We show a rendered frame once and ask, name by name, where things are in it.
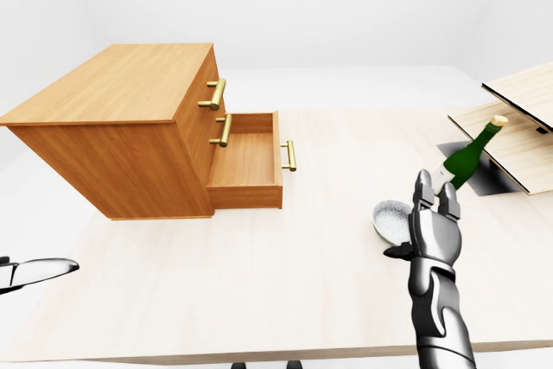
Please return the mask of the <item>wooden cabinet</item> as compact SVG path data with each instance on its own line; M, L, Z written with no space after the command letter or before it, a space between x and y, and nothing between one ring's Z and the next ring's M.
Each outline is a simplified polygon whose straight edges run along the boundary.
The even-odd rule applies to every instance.
M210 43L114 44L0 117L111 219L214 213L177 112Z

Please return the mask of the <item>wooden drawer with tall front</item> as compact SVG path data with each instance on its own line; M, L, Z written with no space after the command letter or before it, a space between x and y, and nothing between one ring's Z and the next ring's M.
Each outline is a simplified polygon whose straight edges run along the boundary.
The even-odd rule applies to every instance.
M213 111L208 107L199 107L200 99L196 98L190 102L185 118L185 133L187 147L190 151L198 175L203 184L207 182L215 145L209 140L220 138L222 123L216 118L222 118L226 114L225 104L221 102L219 109Z

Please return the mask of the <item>green wine bottle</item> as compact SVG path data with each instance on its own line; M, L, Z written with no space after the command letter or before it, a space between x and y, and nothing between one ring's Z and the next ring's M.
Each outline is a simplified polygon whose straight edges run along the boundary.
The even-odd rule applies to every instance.
M485 146L507 123L507 117L495 115L469 145L449 156L431 175L432 188L435 195L441 192L446 182L450 182L458 190L477 169Z

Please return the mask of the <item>pale wooden wine rack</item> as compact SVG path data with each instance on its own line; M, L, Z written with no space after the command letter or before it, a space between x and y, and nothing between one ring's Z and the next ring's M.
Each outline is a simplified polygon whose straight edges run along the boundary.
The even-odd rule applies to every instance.
M482 87L493 102L448 118L470 144L495 115L508 123L483 149L527 194L553 191L553 62L525 69Z

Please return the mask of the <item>open wooden drawer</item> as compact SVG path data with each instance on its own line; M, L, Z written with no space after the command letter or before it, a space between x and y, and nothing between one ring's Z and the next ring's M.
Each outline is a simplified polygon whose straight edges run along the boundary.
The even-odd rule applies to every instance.
M235 113L229 143L217 147L207 181L216 209L280 208L283 178L278 113Z

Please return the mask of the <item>black speckled bowl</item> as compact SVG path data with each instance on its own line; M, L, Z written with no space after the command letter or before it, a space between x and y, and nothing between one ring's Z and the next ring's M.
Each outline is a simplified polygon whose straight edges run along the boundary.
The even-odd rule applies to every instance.
M390 245L410 243L409 214L411 207L397 200L383 200L372 211L377 234Z

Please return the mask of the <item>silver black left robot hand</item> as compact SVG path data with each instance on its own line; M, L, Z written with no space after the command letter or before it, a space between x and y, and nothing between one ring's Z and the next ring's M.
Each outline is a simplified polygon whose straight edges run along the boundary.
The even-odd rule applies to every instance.
M79 264L67 258L41 258L19 263L11 278L11 288L40 283L77 271Z

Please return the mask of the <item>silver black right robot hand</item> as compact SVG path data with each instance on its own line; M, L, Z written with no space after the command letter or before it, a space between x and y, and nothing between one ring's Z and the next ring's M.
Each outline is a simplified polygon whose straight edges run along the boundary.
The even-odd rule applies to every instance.
M413 209L409 214L410 242L392 246L384 251L389 258L410 261L413 258L430 258L452 267L461 253L460 204L454 186L446 182L440 193L439 207L435 212L434 189L430 173L421 169L416 178Z

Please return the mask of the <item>wooden drawer with short front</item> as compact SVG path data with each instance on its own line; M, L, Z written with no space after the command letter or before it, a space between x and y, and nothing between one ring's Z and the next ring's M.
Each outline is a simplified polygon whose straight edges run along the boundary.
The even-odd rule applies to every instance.
M213 97L215 88L207 85L207 82L218 81L219 73L214 56L213 47L210 47L200 69L194 76L191 86L188 88L174 119L181 130L188 127L194 128L197 124L214 118L220 118L225 115L224 103L220 104L217 111L212 111L209 107L199 107L199 101L210 101Z

